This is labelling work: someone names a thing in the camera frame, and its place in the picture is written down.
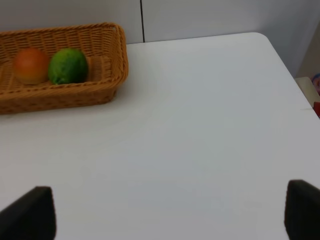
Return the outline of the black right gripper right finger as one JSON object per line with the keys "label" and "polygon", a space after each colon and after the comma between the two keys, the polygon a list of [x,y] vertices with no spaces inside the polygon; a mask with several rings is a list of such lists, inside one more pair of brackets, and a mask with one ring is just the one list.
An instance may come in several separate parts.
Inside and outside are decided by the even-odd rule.
{"label": "black right gripper right finger", "polygon": [[287,185],[284,226],[290,240],[320,238],[320,190],[302,180]]}

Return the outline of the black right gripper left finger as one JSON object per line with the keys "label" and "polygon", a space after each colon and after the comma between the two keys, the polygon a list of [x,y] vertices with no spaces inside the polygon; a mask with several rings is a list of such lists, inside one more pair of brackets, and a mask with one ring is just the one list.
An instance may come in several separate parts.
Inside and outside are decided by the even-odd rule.
{"label": "black right gripper left finger", "polygon": [[57,233],[52,189],[36,186],[0,211],[2,240],[53,240]]}

